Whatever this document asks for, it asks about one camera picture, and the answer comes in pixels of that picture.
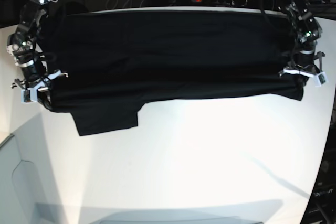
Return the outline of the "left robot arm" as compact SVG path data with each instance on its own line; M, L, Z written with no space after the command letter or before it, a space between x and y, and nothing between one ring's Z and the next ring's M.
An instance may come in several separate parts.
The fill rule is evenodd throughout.
M317 40L321 37L322 28L308 9L306 0L280 0L280 11L287 15L292 25L291 30L273 27L276 31L292 35L293 49L290 53L288 65L280 71L279 75L299 74L308 77L320 87L328 82L326 73L322 70L323 52L316 52ZM270 20L264 9L264 0L260 0L260 11L265 20Z

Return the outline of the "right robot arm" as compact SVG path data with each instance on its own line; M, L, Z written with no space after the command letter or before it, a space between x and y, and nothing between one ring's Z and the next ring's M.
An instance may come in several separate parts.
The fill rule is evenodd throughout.
M29 0L20 14L19 24L7 40L7 52L23 74L11 87L19 87L22 103L39 103L51 109L52 81L68 74L61 70L49 71L47 64L56 60L53 52L37 51L41 22L48 17L47 6L58 0Z

